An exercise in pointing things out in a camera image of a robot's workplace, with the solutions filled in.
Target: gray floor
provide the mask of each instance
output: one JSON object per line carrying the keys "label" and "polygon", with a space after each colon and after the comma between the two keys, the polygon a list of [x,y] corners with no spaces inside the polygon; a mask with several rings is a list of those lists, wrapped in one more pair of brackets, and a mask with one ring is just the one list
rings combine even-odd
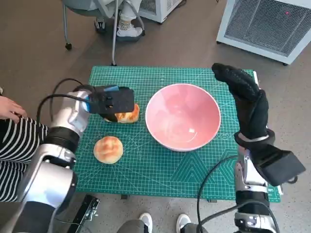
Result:
{"label": "gray floor", "polygon": [[[310,225],[310,98],[311,46],[288,67],[227,45],[215,38],[225,0],[191,0],[174,11],[163,25],[146,22],[146,36],[135,44],[117,44],[117,63],[125,66],[211,67],[222,62],[258,72],[260,86],[269,102],[269,127],[276,132],[276,145],[293,150],[308,169],[295,185],[284,185],[282,203],[272,204],[283,233],[308,233]],[[109,65],[111,30],[106,36],[94,32],[92,19],[69,14],[69,37],[73,50],[64,48],[61,2],[11,0],[0,8],[0,85],[6,96],[35,116],[38,102],[62,78],[87,82],[94,65]],[[60,91],[68,91],[65,85]],[[43,122],[49,124],[45,108]],[[130,197],[96,194],[102,203],[99,216],[87,224],[93,232],[113,233],[126,220],[148,211],[155,233],[175,232],[179,213],[196,221],[195,200]],[[202,201],[202,216],[233,205]],[[71,209],[77,208],[74,202]],[[206,225],[210,232],[234,232],[233,213]]]}

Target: chair leg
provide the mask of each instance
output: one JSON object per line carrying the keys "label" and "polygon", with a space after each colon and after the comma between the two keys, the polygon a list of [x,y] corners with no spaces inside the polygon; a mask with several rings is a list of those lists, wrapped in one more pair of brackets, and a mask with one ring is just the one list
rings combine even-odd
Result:
{"label": "chair leg", "polygon": [[116,54],[116,38],[117,38],[117,23],[118,23],[118,12],[119,12],[119,3],[118,0],[115,0],[115,22],[113,24],[113,38],[112,38],[112,66],[116,66],[115,54]]}
{"label": "chair leg", "polygon": [[145,35],[145,24],[143,23],[143,21],[141,20],[141,17],[139,16],[137,10],[135,9],[134,5],[132,4],[131,0],[124,0],[127,4],[130,5],[130,7],[132,8],[133,12],[135,13],[135,15],[137,16],[140,24],[141,24],[141,28],[142,28],[142,33],[143,35]]}
{"label": "chair leg", "polygon": [[68,36],[67,36],[67,8],[66,8],[65,4],[63,4],[63,22],[64,22],[65,41],[66,41],[65,47],[66,47],[67,50],[71,50],[72,49],[72,45],[68,41]]}

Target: green cutting mat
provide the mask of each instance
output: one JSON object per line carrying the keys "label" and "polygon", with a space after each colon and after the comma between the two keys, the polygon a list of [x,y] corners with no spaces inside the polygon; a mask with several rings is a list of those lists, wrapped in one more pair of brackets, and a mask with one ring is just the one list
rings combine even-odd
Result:
{"label": "green cutting mat", "polygon": [[[107,123],[99,115],[90,117],[77,151],[75,171],[78,191],[197,197],[207,172],[221,159],[237,154],[233,134],[239,130],[235,103],[226,84],[216,81],[211,69],[169,67],[94,67],[91,85],[117,84],[135,92],[140,106],[135,124]],[[158,144],[148,133],[145,109],[152,95],[173,83],[191,83],[208,91],[217,101],[222,123],[216,137],[192,152],[174,152]],[[124,147],[123,157],[113,165],[98,162],[93,146],[104,136],[118,137]],[[234,200],[235,160],[222,164],[211,176],[202,197]],[[271,201],[280,201],[276,188],[269,189]]]}

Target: shoe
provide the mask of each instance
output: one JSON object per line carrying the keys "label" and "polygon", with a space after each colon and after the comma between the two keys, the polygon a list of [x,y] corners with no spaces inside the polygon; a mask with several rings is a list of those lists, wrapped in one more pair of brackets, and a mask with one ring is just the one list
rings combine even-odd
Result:
{"label": "shoe", "polygon": [[106,23],[105,23],[105,19],[103,17],[101,17],[101,18],[96,17],[94,19],[94,26],[95,26],[95,30],[98,33],[105,33],[106,32]]}
{"label": "shoe", "polygon": [[117,41],[138,41],[142,36],[142,28],[135,28],[133,24],[127,30],[117,31]]}
{"label": "shoe", "polygon": [[152,218],[149,213],[143,213],[139,219],[148,227],[148,233],[152,233]]}
{"label": "shoe", "polygon": [[180,233],[180,230],[188,223],[191,223],[191,220],[188,215],[181,214],[180,216],[178,216],[176,222],[176,233]]}

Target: human hand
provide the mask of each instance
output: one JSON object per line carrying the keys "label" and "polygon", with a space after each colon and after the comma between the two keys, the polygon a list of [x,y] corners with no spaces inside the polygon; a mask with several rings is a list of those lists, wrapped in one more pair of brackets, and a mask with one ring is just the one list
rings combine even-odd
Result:
{"label": "human hand", "polygon": [[217,80],[227,83],[234,97],[240,132],[248,139],[266,136],[269,105],[264,90],[243,70],[220,63],[213,64],[212,70]]}
{"label": "human hand", "polygon": [[19,123],[19,117],[27,117],[26,111],[7,97],[0,96],[0,119],[11,119],[16,124]]}

